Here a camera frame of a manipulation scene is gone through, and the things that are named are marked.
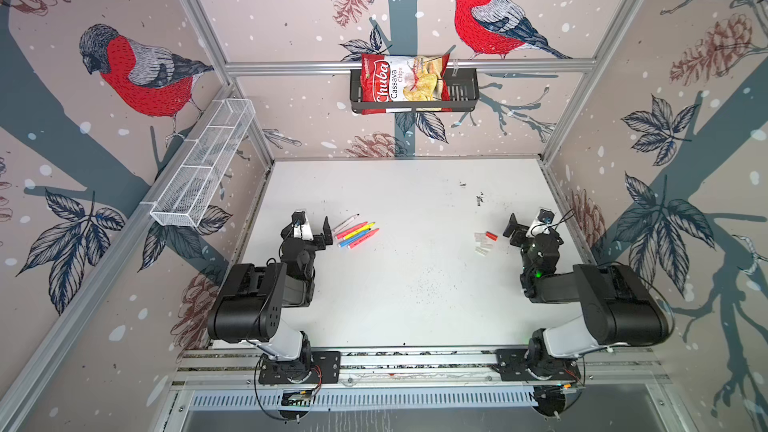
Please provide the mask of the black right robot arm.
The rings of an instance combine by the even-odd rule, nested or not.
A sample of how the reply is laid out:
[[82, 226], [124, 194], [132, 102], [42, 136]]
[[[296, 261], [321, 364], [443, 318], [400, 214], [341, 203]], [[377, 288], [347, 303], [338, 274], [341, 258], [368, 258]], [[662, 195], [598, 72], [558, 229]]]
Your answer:
[[494, 369], [504, 381], [582, 378], [577, 361], [609, 347], [650, 347], [667, 340], [672, 324], [641, 278], [627, 265], [575, 264], [559, 273], [564, 244], [555, 214], [540, 209], [530, 225], [511, 215], [503, 236], [520, 250], [520, 284], [534, 304], [577, 303], [581, 313], [533, 332], [524, 348], [499, 349]]

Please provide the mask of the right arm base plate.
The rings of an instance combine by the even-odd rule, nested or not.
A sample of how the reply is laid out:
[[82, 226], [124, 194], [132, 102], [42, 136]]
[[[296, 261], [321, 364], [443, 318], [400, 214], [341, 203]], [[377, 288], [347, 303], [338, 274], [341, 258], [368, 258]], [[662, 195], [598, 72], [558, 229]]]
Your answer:
[[552, 358], [546, 354], [532, 356], [524, 348], [497, 349], [496, 363], [491, 369], [504, 382], [555, 381], [576, 382], [582, 379], [575, 359]]

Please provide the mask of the pink-red highlighter pen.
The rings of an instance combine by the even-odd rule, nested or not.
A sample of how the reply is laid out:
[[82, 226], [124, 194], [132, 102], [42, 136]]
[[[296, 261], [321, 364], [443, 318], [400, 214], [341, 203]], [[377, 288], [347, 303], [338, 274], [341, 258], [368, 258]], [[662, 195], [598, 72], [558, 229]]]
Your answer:
[[376, 233], [379, 232], [379, 228], [371, 229], [366, 232], [364, 232], [359, 238], [354, 239], [349, 245], [349, 249], [354, 249], [355, 247], [361, 245], [366, 240], [372, 238]]

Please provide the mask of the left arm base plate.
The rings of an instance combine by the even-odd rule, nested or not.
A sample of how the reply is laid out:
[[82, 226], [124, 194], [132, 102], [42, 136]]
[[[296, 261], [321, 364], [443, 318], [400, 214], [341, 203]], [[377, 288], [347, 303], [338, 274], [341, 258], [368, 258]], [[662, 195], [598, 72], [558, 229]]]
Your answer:
[[259, 366], [259, 385], [336, 384], [341, 368], [338, 351], [315, 351], [292, 361], [277, 361], [264, 355]]

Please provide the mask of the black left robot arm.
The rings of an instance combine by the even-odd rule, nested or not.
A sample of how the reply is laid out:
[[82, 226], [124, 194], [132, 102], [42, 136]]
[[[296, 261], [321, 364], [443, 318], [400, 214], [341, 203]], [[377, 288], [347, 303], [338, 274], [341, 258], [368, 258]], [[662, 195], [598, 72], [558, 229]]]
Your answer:
[[296, 211], [280, 237], [278, 256], [265, 265], [231, 268], [209, 312], [207, 333], [214, 341], [258, 349], [256, 379], [261, 385], [319, 385], [325, 361], [313, 356], [305, 332], [282, 322], [282, 312], [311, 304], [316, 254], [333, 243], [332, 229], [324, 221], [314, 233], [306, 213]]

